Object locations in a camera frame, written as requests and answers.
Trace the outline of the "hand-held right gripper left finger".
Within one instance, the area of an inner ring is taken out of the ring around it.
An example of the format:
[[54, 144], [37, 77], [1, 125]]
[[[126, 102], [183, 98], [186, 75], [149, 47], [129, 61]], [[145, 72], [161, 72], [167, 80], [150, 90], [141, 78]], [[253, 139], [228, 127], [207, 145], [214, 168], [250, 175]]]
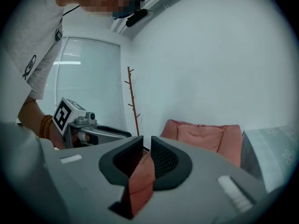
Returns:
[[61, 224], [131, 224], [121, 202], [128, 193], [128, 174], [143, 153], [143, 137], [96, 146], [54, 150], [43, 140], [44, 166], [62, 207]]

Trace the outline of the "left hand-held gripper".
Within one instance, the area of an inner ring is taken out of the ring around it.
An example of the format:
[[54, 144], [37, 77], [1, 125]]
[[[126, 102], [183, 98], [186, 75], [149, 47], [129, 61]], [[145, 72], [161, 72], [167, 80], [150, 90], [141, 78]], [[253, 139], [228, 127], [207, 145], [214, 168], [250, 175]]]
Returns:
[[77, 102], [62, 98], [52, 117], [66, 148], [73, 148], [71, 128], [79, 129], [82, 144], [100, 145], [132, 136], [131, 133], [109, 126], [97, 125], [95, 113], [88, 112]]

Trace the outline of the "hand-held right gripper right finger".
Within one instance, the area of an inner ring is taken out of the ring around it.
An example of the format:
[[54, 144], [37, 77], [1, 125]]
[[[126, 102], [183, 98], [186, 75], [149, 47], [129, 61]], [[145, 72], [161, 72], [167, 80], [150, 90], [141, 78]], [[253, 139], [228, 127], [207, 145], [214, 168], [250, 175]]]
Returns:
[[282, 188], [268, 192], [217, 153], [152, 137], [155, 164], [168, 151], [178, 160], [171, 172], [156, 171], [153, 195], [140, 212], [142, 224], [256, 224], [282, 193]]

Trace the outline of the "person's left hand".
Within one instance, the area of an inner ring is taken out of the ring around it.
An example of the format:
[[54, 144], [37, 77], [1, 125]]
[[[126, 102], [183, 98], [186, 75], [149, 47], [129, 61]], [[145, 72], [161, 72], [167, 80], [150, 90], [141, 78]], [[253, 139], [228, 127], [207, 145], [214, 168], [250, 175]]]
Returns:
[[[76, 128], [72, 129], [72, 131], [71, 131], [71, 139], [72, 139], [72, 143], [75, 147], [81, 146], [81, 141], [79, 140], [78, 133], [79, 133], [79, 130]], [[61, 133], [58, 131], [58, 129], [56, 128], [56, 126], [53, 123], [50, 125], [49, 138], [54, 147], [56, 147], [58, 149], [66, 149], [66, 146], [65, 146], [64, 140], [63, 140], [63, 136], [61, 135]]]

